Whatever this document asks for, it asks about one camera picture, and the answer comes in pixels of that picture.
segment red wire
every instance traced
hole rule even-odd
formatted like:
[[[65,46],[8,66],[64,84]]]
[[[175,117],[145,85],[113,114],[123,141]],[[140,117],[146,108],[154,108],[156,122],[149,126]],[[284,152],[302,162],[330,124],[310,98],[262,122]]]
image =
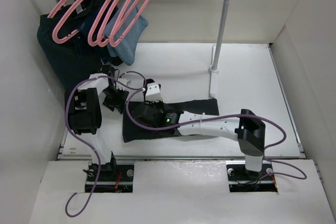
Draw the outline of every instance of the red wire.
[[[118,180],[117,180],[117,182],[116,182],[115,185],[114,185],[114,187],[116,188],[116,189],[115,189],[115,190],[116,190],[115,192],[118,191],[119,182],[120,182],[121,178],[122,178],[122,173],[119,172],[119,174],[118,174]]]

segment black cloth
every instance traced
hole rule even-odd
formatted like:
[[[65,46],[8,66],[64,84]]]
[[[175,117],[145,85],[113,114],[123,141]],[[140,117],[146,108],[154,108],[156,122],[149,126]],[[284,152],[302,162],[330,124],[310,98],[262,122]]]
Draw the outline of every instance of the black cloth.
[[[130,111],[139,105],[140,102],[130,102]],[[188,111],[194,114],[205,113],[207,115],[219,115],[218,104],[216,99],[194,100],[188,102],[168,104],[174,111]],[[180,136],[176,130],[167,131],[149,131],[136,126],[128,117],[126,109],[123,113],[122,137],[125,143],[133,140],[151,140],[157,138],[167,138]]]
[[[85,28],[94,21],[105,0],[84,0],[82,12],[73,12],[62,26],[58,36],[63,38],[78,27]],[[62,8],[54,18],[41,15],[37,39],[52,69],[65,89],[73,89],[80,81],[101,69],[101,59],[106,59],[108,50],[92,48],[87,44],[87,35],[80,31],[76,36],[63,44],[57,44],[52,38],[55,26],[71,5]]]

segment white surface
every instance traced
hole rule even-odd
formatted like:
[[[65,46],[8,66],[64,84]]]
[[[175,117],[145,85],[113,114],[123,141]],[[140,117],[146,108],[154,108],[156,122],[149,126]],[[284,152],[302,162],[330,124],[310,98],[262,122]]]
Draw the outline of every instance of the white surface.
[[[55,0],[34,0],[48,13]],[[230,0],[224,41],[273,42],[298,0]],[[223,0],[150,0],[142,42],[216,42]]]
[[[300,0],[272,50],[304,150],[318,162],[336,216],[335,17],[336,0]]]
[[[31,1],[0,6],[0,222],[28,223],[47,162],[57,155],[64,94],[37,42]]]
[[[276,176],[278,193],[229,193],[224,161],[138,162],[133,193],[94,194],[87,209],[72,219],[64,206],[71,190],[83,190],[84,180],[72,174],[73,161],[51,162],[57,165],[48,166],[30,223],[335,223],[313,162],[289,162],[308,179]],[[85,166],[77,165],[77,170]],[[51,176],[60,171],[62,177]],[[299,176],[288,166],[274,164],[274,171]],[[82,185],[74,188],[74,181]],[[87,196],[75,196],[71,213],[80,210]]]
[[[264,156],[245,155],[245,168],[255,172],[261,171],[263,167]]]
[[[162,85],[161,95],[166,103],[208,99],[209,72],[213,44],[139,44],[132,67]],[[218,105],[220,115],[236,114],[250,109],[281,125],[287,140],[266,150],[270,157],[299,157],[294,131],[267,45],[224,44],[219,60]],[[133,87],[141,87],[143,80],[129,74]],[[142,101],[142,94],[135,100]],[[237,142],[225,138],[190,136],[160,140],[122,140],[122,115],[102,108],[102,132],[107,145],[117,158],[164,157],[243,157]],[[275,127],[266,126],[265,145],[282,138]],[[88,154],[86,146],[67,137],[63,154]]]

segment pole base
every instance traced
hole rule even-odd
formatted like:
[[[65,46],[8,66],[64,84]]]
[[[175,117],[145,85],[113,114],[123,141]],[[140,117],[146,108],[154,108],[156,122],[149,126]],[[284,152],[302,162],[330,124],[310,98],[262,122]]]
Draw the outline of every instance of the pole base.
[[[214,56],[215,56],[215,51],[216,51],[216,44],[212,47],[212,64],[214,62]],[[216,97],[217,94],[217,87],[218,87],[218,73],[219,69],[213,70],[212,69],[212,64],[209,68],[209,73],[210,73],[210,91],[209,91],[209,97]]]

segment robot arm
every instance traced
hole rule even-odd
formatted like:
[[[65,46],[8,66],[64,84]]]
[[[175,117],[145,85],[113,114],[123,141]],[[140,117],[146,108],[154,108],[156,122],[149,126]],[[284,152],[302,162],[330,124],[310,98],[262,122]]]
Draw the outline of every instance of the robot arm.
[[[102,76],[101,73],[92,74],[90,78]],[[119,78],[118,81],[128,84],[127,79]],[[265,124],[258,119],[240,118],[239,124],[232,120],[213,120],[217,116],[193,114],[187,111],[175,112],[158,109],[163,104],[160,94],[160,85],[152,80],[147,80],[144,98],[146,103],[137,109],[138,119],[141,123],[154,127],[185,123],[199,120],[198,123],[186,124],[176,128],[179,135],[208,135],[228,138],[239,143],[241,152],[245,154],[247,170],[259,172],[261,170],[264,144]],[[81,135],[84,140],[92,144],[101,157],[101,164],[113,167],[115,159],[113,153],[105,143],[100,126],[102,121],[98,95],[105,93],[109,109],[117,108],[122,113],[128,92],[122,87],[114,86],[107,78],[98,78],[78,88],[70,104],[69,125],[75,134]],[[241,114],[253,114],[250,110],[242,110]],[[97,164],[96,156],[92,153],[92,163]]]
[[[250,110],[242,110],[242,114],[253,114]],[[265,124],[261,120],[241,118],[239,125],[232,120],[216,120],[203,122],[204,119],[216,118],[213,115],[199,115],[184,111],[179,123],[200,120],[199,123],[180,126],[181,135],[220,136],[237,141],[245,154],[245,168],[254,172],[261,171],[265,146]]]
[[[160,87],[158,83],[153,81],[147,84],[144,92],[145,100],[153,104],[160,103],[162,101]],[[255,115],[252,111],[245,109],[241,110],[241,114]],[[255,172],[261,171],[265,151],[265,124],[261,120],[249,118],[240,118],[239,124],[232,120],[202,121],[216,117],[214,115],[193,114],[187,111],[181,114],[169,111],[162,116],[164,120],[161,123],[155,122],[153,125],[160,127],[167,126],[169,123],[185,123],[199,120],[199,123],[178,127],[177,130],[180,135],[219,136],[237,141],[241,152],[245,154],[245,168]]]

